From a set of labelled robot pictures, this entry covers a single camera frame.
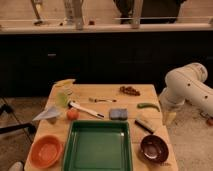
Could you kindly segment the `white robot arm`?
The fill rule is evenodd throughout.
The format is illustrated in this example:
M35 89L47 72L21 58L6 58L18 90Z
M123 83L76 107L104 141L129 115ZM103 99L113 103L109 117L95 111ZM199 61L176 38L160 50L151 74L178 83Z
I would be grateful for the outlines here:
M213 120L213 88L205 84L207 77L207 69L200 63L190 63L166 74L166 87L159 95L164 125L169 125L174 120L176 111L186 100Z

